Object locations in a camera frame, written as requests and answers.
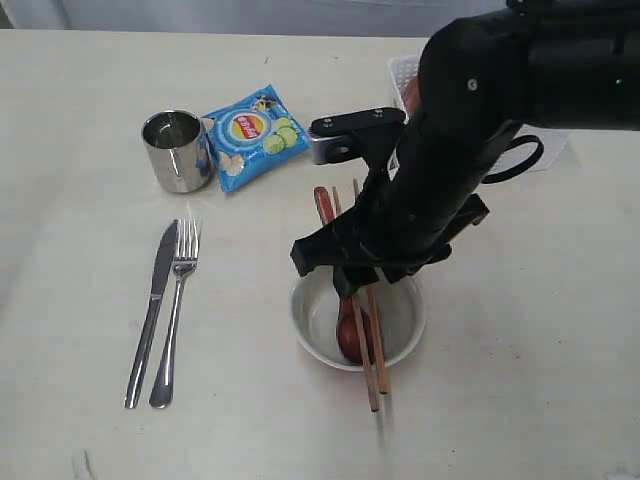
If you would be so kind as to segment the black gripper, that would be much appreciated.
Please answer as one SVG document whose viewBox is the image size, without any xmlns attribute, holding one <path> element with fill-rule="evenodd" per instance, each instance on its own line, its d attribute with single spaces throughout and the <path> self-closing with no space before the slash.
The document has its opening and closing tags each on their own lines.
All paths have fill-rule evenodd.
<svg viewBox="0 0 640 480">
<path fill-rule="evenodd" d="M 451 254 L 451 241 L 489 210 L 475 193 L 486 166 L 403 164 L 394 177 L 369 169 L 354 206 L 307 237 L 295 240 L 291 259 L 302 277 L 333 267 L 340 299 L 378 281 L 395 283 Z"/>
</svg>

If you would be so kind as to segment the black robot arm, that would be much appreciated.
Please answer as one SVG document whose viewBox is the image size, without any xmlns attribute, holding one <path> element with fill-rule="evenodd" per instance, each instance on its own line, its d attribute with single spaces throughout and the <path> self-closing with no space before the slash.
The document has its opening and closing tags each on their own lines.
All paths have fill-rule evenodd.
<svg viewBox="0 0 640 480">
<path fill-rule="evenodd" d="M 459 18 L 427 42 L 416 110 L 363 110 L 313 121 L 324 163 L 362 159 L 355 204 L 298 239 L 300 275 L 334 269 L 347 298 L 446 259 L 480 223 L 481 184 L 529 168 L 492 168 L 525 125 L 635 131 L 639 127 L 639 5 L 635 1 L 511 1 Z"/>
</svg>

